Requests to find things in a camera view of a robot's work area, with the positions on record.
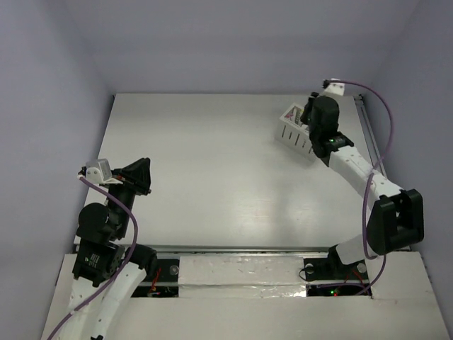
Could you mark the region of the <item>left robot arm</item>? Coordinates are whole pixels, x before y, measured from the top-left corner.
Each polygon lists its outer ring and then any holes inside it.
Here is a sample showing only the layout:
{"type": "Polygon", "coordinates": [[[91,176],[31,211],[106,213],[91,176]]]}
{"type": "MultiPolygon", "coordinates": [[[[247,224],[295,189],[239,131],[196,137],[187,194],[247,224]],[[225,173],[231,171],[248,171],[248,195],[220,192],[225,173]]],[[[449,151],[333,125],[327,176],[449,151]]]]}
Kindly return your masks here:
{"type": "Polygon", "coordinates": [[[111,169],[107,159],[96,159],[77,178],[105,201],[79,212],[67,313],[48,339],[109,339],[133,292],[157,270],[157,252],[138,244],[132,213],[135,198],[151,193],[151,160],[111,169]]]}

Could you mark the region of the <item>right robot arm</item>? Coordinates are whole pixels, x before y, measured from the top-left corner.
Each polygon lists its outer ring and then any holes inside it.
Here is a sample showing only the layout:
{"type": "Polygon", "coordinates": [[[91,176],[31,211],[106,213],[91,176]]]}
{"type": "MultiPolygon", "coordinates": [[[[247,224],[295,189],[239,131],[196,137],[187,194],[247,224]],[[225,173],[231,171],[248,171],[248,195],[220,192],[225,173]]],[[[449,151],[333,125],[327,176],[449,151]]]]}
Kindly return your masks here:
{"type": "Polygon", "coordinates": [[[309,129],[314,154],[346,180],[362,197],[362,231],[329,248],[326,257],[307,259],[304,280],[340,280],[367,259],[421,242],[424,238],[423,198],[404,190],[373,167],[338,129],[339,105],[334,98],[312,93],[302,122],[309,129]]]}

